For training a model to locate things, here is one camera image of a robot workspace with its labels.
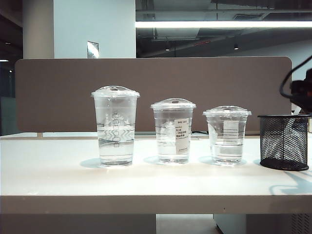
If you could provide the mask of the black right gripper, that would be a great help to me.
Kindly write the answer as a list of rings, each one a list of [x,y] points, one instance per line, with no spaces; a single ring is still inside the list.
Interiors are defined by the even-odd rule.
[[[291,102],[302,108],[304,113],[312,112],[312,70],[306,72],[304,80],[295,80],[290,85]]]

